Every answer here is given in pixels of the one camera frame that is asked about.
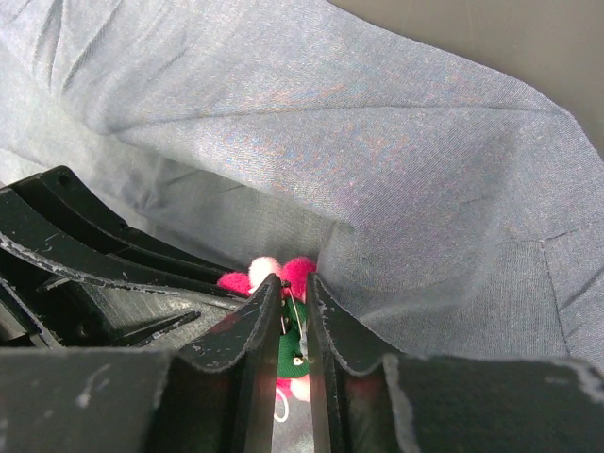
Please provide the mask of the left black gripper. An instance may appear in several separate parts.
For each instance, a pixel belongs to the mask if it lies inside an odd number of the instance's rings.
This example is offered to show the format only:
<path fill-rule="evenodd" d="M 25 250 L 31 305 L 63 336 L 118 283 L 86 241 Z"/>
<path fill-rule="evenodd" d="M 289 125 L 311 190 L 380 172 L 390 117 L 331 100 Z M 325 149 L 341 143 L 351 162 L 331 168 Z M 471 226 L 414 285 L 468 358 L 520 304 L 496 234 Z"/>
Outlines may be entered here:
<path fill-rule="evenodd" d="M 1 191 L 1 343 L 144 346 L 200 331 L 244 297 L 224 268 L 130 226 L 69 168 Z"/>

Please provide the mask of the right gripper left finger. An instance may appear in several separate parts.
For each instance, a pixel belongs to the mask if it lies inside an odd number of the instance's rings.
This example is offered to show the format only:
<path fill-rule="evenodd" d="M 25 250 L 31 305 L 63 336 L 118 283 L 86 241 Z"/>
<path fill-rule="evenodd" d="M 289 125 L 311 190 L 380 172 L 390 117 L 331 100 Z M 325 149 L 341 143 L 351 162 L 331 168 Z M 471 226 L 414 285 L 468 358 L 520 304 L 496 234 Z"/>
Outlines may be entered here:
<path fill-rule="evenodd" d="M 267 452 L 281 283 L 178 350 L 5 348 L 5 452 Z"/>

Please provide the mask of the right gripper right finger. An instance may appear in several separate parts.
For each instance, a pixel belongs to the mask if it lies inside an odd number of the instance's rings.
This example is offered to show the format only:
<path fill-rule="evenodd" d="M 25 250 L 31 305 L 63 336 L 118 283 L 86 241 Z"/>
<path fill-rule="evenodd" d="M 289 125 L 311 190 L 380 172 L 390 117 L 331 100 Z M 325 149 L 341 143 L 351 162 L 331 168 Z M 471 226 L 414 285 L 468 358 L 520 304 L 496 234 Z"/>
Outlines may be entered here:
<path fill-rule="evenodd" d="M 603 378 L 562 358 L 413 356 L 307 283 L 318 452 L 599 452 Z"/>

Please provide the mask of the grey button-up shirt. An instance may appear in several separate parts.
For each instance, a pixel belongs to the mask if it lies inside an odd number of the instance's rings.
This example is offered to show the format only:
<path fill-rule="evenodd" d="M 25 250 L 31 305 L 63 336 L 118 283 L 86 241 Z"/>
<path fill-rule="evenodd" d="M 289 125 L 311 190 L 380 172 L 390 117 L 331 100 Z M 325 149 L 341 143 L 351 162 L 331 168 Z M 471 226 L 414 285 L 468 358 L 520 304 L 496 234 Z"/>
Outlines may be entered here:
<path fill-rule="evenodd" d="M 223 275 L 311 259 L 404 354 L 603 378 L 603 161 L 577 121 L 325 1 L 3 2 L 1 191 L 59 166 Z M 318 452 L 311 390 L 289 407 L 267 452 Z"/>

